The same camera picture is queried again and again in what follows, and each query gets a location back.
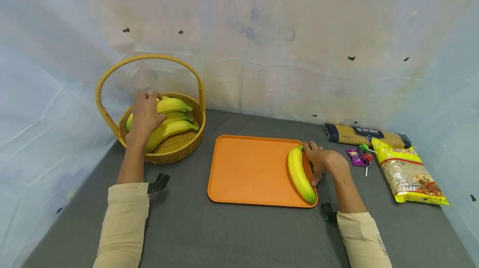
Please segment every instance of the forearm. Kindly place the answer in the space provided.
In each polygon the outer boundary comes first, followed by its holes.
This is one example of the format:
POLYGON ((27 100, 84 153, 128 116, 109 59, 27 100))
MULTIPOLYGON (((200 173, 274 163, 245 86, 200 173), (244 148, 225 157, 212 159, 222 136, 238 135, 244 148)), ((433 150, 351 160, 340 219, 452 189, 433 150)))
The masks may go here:
POLYGON ((354 185, 353 178, 349 171, 335 172, 331 170, 334 180, 334 189, 338 199, 338 208, 341 213, 364 213, 367 212, 366 206, 359 192, 354 185))
POLYGON ((148 217, 148 183, 114 185, 101 228, 94 268, 137 268, 148 217))
POLYGON ((391 268, 376 222, 368 213, 349 171, 334 174, 338 227, 351 268, 391 268))
POLYGON ((143 141, 130 141, 126 146, 125 158, 120 168, 117 185, 128 183, 141 183, 145 178, 145 143, 143 141))
POLYGON ((337 218, 351 268, 392 268, 376 222, 368 212, 338 212, 337 218))

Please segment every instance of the black clip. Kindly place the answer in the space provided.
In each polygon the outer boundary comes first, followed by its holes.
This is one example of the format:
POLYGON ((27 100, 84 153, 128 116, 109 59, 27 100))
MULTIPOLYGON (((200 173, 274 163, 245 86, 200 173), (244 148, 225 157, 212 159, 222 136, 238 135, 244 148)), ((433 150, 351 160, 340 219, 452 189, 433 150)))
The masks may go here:
POLYGON ((332 210, 332 205, 327 202, 321 204, 321 214, 323 214, 324 220, 332 222, 332 223, 337 223, 337 211, 332 210))
POLYGON ((148 194, 155 193, 158 191, 163 190, 166 185, 168 184, 168 181, 170 180, 170 176, 167 174, 158 174, 158 177, 156 178, 154 183, 149 183, 148 184, 148 194))

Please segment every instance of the purple candy wrapper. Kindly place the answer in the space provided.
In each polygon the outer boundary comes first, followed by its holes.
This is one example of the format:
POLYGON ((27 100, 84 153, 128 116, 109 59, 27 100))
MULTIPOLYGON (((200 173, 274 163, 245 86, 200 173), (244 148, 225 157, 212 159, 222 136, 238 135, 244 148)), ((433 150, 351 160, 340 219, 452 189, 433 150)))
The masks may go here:
POLYGON ((364 161, 362 157, 362 151, 359 149, 346 149, 349 157, 351 158, 351 162, 353 162, 353 166, 364 166, 364 161))

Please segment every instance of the yellow snack bag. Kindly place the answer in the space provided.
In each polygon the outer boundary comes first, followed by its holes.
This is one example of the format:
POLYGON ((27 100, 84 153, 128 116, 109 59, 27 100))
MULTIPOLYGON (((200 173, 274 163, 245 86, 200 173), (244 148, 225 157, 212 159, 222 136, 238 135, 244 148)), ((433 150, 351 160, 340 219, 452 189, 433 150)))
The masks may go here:
POLYGON ((449 205, 413 147, 393 148, 376 138, 373 138, 371 143, 397 202, 449 205))

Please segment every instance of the basket handle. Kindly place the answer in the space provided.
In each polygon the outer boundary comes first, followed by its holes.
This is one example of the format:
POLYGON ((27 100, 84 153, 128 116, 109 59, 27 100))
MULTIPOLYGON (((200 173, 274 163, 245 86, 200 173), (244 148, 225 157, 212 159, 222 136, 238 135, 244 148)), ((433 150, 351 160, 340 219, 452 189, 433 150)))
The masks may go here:
POLYGON ((191 67, 189 64, 183 62, 182 60, 180 59, 177 59, 175 57, 170 57, 170 56, 166 56, 166 55, 157 55, 157 54, 145 54, 145 55, 140 55, 140 56, 134 56, 134 57, 129 57, 119 63, 116 63, 113 67, 111 67, 107 72, 105 72, 105 74, 100 78, 100 81, 98 81, 98 84, 97 84, 97 87, 96 87, 96 106, 98 107, 98 110, 100 111, 100 114, 101 116, 104 118, 104 120, 106 121, 106 123, 108 124, 108 126, 110 127, 111 131, 113 132, 113 134, 118 138, 120 139, 120 128, 119 126, 116 125, 116 123, 113 121, 113 119, 111 119, 111 116, 110 114, 108 113, 108 111, 105 109, 105 107, 103 106, 103 103, 101 102, 101 89, 103 88, 103 85, 106 81, 106 79, 111 75, 111 73, 113 73, 115 70, 119 69, 120 67, 130 63, 130 62, 133 62, 133 61, 136 61, 136 60, 144 60, 144 59, 164 59, 164 60, 170 60, 170 61, 173 61, 173 62, 176 62, 178 64, 181 64, 183 66, 185 66, 187 69, 190 70, 190 72, 193 73, 193 75, 195 75, 196 79, 198 80, 198 89, 199 89, 199 104, 200 104, 200 109, 201 111, 204 113, 205 110, 206 110, 206 106, 205 106, 205 97, 203 95, 203 83, 201 82, 201 78, 200 76, 198 75, 198 73, 196 72, 195 69, 193 69, 193 67, 191 67))

